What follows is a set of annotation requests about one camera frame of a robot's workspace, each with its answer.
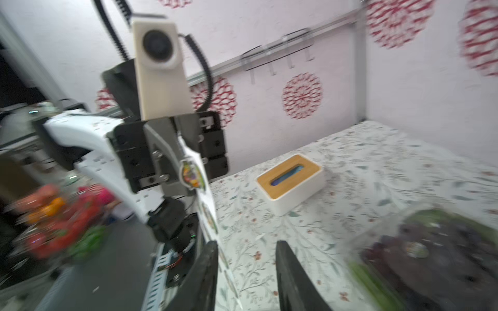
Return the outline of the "single round fruit sticker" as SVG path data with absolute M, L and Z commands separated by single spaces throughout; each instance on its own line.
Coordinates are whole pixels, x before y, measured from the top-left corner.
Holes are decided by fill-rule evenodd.
M 414 259 L 425 259 L 429 256 L 427 246 L 421 242 L 406 242 L 403 249 L 409 257 Z

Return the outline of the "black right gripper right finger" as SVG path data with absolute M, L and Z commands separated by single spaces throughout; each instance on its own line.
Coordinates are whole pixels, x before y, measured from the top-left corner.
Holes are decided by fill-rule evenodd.
M 276 244 L 276 274 L 280 310 L 332 311 L 286 241 Z

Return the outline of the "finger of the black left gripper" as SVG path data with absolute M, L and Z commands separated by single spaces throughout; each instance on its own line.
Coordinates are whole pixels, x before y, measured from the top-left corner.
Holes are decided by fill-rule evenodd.
M 148 120 L 143 126 L 155 175 L 165 197 L 194 196 L 194 191 L 183 184 L 180 175 L 185 159 L 182 134 L 194 131 L 193 116 L 161 117 Z

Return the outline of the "sticker label sheet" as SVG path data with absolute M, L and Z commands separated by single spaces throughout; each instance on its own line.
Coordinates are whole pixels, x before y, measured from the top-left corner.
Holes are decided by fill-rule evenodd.
M 183 139 L 185 158 L 193 158 L 206 182 L 206 190 L 194 190 L 202 236 L 206 242 L 216 241 L 219 248 L 219 271 L 217 281 L 217 302 L 215 310 L 242 310 L 243 305 L 236 289 L 233 273 L 230 269 L 224 243 L 220 237 L 220 225 L 217 220 L 215 200 L 207 178 L 200 154 L 189 148 Z

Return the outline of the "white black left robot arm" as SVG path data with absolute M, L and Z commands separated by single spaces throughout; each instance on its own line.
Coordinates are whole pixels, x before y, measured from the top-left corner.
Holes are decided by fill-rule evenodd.
M 33 126 L 45 151 L 122 200 L 159 242 L 187 251 L 194 239 L 182 197 L 200 198 L 228 173 L 219 114 L 196 111 L 143 121 L 136 70 L 129 60 L 102 75 L 125 118 L 88 113 L 77 105 Z

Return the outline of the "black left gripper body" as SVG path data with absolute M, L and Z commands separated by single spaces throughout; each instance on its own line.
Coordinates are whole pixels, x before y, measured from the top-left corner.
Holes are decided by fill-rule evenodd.
M 208 181 L 226 175 L 229 163 L 219 114 L 205 111 L 177 116 L 195 118 L 195 131 L 183 133 L 182 137 L 189 148 L 200 154 Z M 143 133 L 145 122 L 120 124 L 108 135 L 133 193 L 159 186 Z

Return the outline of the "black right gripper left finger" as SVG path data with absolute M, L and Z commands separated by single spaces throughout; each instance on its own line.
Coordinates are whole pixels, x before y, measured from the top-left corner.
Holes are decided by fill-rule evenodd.
M 195 261 L 185 282 L 163 310 L 215 310 L 218 269 L 218 244 L 216 241 L 209 241 Z

